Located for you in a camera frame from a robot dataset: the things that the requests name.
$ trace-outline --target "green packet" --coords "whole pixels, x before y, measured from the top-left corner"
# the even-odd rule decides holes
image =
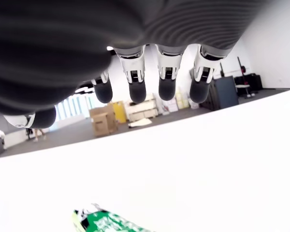
[[[76,232],[151,232],[121,216],[91,204],[88,209],[74,210],[72,220]]]

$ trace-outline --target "window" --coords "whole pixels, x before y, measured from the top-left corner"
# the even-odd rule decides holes
[[[66,118],[66,114],[64,112],[63,104],[61,102],[58,103],[58,112],[59,112],[60,120],[64,120]]]
[[[71,111],[70,111],[69,103],[67,100],[63,101],[63,109],[66,114],[66,117],[71,117]]]

